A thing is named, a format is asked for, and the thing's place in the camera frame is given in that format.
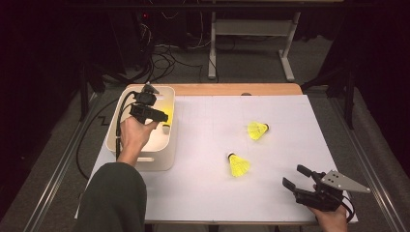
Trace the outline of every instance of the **sleeve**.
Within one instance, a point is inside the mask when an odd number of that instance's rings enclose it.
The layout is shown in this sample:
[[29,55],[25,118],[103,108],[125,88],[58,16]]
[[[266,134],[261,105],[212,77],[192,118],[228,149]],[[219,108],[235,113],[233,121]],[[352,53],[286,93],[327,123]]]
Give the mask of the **sleeve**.
[[135,168],[102,166],[85,190],[73,231],[143,231],[147,189]]

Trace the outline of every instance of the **dark background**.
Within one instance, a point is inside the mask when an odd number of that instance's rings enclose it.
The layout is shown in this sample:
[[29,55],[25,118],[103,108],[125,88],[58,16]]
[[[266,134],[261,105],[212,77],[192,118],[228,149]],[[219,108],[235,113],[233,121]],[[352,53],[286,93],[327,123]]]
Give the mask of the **dark background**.
[[[295,40],[308,41],[322,35],[335,41],[322,72],[346,59],[359,61],[354,67],[357,87],[409,174],[410,45],[407,35],[410,35],[410,27],[405,12],[408,5],[405,1],[380,3],[382,8],[361,9],[350,14],[343,25],[343,14],[302,14]],[[190,41],[187,32],[196,37],[201,33],[197,26],[200,19],[195,13],[179,13],[169,22],[157,16],[158,13],[149,14],[149,18],[141,18],[141,13],[122,17],[106,13],[92,16],[68,13],[61,8],[62,4],[22,0],[2,1],[0,5],[0,217],[30,173],[53,126],[78,91],[80,72],[92,69],[90,64],[94,63],[115,73],[123,73],[124,67],[130,64],[144,65],[144,52],[149,51],[149,47],[138,43],[141,38],[133,24],[135,19],[151,23],[158,40],[180,47]],[[209,33],[209,21],[210,14],[204,13],[205,36]],[[89,79],[98,91],[103,90],[99,80],[102,73],[98,70]]]

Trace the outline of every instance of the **gray carpet floor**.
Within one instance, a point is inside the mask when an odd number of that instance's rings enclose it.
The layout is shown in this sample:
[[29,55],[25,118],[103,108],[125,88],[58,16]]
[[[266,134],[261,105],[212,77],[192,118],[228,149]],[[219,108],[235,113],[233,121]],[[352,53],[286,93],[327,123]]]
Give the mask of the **gray carpet floor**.
[[[175,64],[174,70],[166,77],[154,83],[281,83],[286,82],[284,72],[278,58],[278,49],[283,48],[283,39],[240,38],[232,42],[228,38],[217,39],[217,70],[218,78],[207,78],[208,55],[207,47],[198,49],[181,50],[171,48],[172,55],[180,63]],[[324,61],[324,58],[332,42],[317,38],[309,42],[294,42],[290,49],[289,60],[296,78],[296,83],[302,84],[315,78]],[[157,52],[167,51],[166,47],[158,47]],[[167,61],[161,57],[154,76],[163,72],[160,67],[166,67]],[[129,76],[135,73],[129,70]],[[115,103],[124,86],[107,83],[103,94],[97,94],[91,102],[96,108],[91,117],[95,120],[89,126],[82,138],[78,151],[71,152],[67,171],[65,171],[61,183],[57,183],[52,194],[53,199],[44,207],[44,214],[38,218],[38,223],[33,231],[71,231],[75,223],[74,215],[78,206],[81,193],[84,191],[87,180],[80,174],[76,165],[75,154],[78,155],[78,163],[86,175],[91,173],[95,160],[98,156],[103,139],[108,130],[108,125],[115,109]],[[352,179],[368,185],[373,189],[373,194],[352,193],[351,197],[356,207],[359,222],[350,224],[349,231],[404,231],[410,228],[406,220],[410,206],[410,183],[399,163],[392,154],[388,144],[381,135],[376,123],[366,110],[366,104],[356,90],[355,106],[353,112],[354,130],[347,130],[346,125],[340,118],[340,105],[343,97],[328,99],[325,95],[326,86],[313,87],[307,90],[307,94],[315,112],[319,126],[324,134],[331,154],[335,160],[338,171]],[[71,142],[75,130],[80,127],[80,98],[75,96],[67,112],[60,119],[52,131],[52,136],[45,146],[36,165],[16,197],[12,207],[0,223],[0,231],[23,231],[30,220],[44,190],[58,166],[63,154],[67,152],[67,146]],[[358,153],[365,153],[368,160],[363,165],[363,159]],[[369,177],[368,172],[376,174]],[[379,197],[380,192],[375,189],[383,189],[391,202],[383,201]],[[399,216],[401,224],[392,223],[397,221],[389,219],[386,205],[393,206],[393,211]],[[304,226],[304,231],[320,231],[318,226]],[[298,226],[282,226],[280,231],[299,231]]]

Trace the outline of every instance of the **person's hand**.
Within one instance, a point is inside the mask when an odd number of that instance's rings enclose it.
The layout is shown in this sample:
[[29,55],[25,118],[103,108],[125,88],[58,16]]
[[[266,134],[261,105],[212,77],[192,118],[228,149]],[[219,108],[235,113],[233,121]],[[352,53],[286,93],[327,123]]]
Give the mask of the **person's hand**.
[[159,122],[151,122],[143,125],[134,117],[129,117],[121,123],[121,144],[123,150],[117,161],[125,162],[131,166],[136,165],[136,160],[142,148],[150,139],[151,131]]
[[308,207],[315,215],[324,232],[347,232],[346,209],[339,206],[334,212],[322,212]]

